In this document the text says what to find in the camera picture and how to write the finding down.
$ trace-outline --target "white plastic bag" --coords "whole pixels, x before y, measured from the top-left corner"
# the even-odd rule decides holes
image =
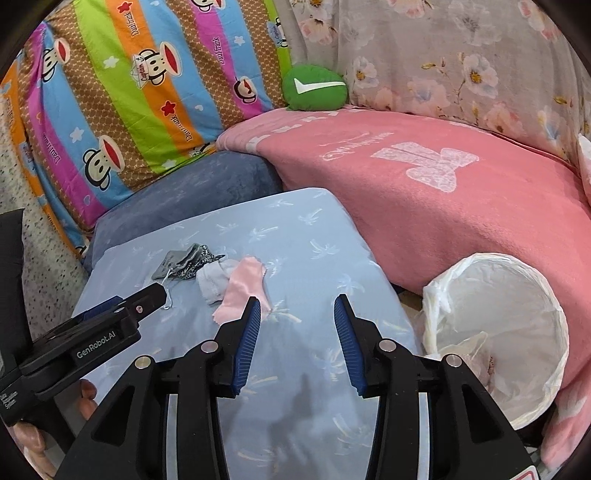
[[[474,254],[423,289],[430,358],[460,355],[515,430],[554,401],[569,355],[564,312],[548,281],[510,255]]]

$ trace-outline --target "red star print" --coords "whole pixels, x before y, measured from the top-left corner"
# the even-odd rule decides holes
[[[131,9],[131,5],[133,2],[123,2],[120,6],[117,7],[119,13],[122,14],[123,12],[128,12]]]
[[[164,114],[164,116],[169,116],[169,115],[174,115],[174,109],[176,107],[177,107],[176,103],[170,103],[168,100],[166,100],[166,103],[161,108],[161,110],[162,110],[162,113]]]

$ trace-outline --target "metal screw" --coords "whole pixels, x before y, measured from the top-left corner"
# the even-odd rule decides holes
[[[152,363],[152,360],[149,356],[141,356],[135,360],[135,366],[140,370],[149,367],[150,363]]]
[[[445,359],[450,367],[457,368],[462,364],[462,359],[457,355],[448,355]]]
[[[396,350],[396,343],[386,338],[379,343],[379,347],[384,352],[393,352]]]
[[[218,346],[219,345],[217,344],[217,342],[214,342],[213,340],[208,340],[201,346],[201,351],[203,353],[214,353],[217,350]]]

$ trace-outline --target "pink blanket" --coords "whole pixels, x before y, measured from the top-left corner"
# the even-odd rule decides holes
[[[543,460],[570,456],[591,423],[591,209],[572,171],[473,127],[358,109],[274,110],[217,146],[267,158],[290,190],[330,190],[389,280],[413,292],[475,252],[540,270],[570,330]]]

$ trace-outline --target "green pillow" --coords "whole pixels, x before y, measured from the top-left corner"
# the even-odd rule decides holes
[[[283,78],[283,97],[290,110],[338,110],[347,101],[347,94],[343,77],[316,65],[297,65]]]

